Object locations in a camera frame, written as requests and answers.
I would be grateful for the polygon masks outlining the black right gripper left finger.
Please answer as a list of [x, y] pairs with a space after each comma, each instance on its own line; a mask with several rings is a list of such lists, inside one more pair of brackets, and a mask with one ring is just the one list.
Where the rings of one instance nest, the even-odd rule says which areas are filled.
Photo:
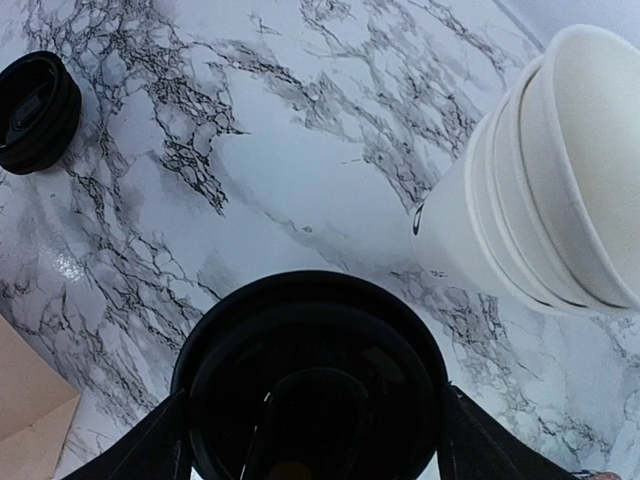
[[112, 447], [65, 480], [176, 480], [191, 477], [187, 394], [167, 397]]

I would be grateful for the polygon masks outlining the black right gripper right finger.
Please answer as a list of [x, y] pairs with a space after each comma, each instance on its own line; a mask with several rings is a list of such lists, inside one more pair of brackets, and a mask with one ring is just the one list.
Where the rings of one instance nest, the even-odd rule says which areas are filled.
[[442, 479], [572, 479], [529, 448], [455, 385], [441, 394], [442, 430], [437, 459]]

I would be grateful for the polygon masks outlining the brown paper takeout bag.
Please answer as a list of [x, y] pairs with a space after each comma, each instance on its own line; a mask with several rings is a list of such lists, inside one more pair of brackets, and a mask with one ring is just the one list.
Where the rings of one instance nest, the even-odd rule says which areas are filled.
[[51, 479], [79, 393], [1, 321], [1, 477]]

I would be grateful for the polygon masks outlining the stack of white paper cups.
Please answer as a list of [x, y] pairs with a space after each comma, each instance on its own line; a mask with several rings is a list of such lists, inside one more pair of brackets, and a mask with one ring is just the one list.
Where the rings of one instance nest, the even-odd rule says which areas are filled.
[[430, 283], [549, 314], [639, 307], [639, 52], [559, 31], [414, 213]]

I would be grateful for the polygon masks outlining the stack of black cup lids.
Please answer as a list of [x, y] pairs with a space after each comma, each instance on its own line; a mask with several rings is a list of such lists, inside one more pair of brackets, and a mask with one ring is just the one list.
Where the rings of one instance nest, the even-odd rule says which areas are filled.
[[54, 165], [73, 139], [82, 96], [61, 59], [36, 51], [1, 72], [1, 168], [27, 175]]

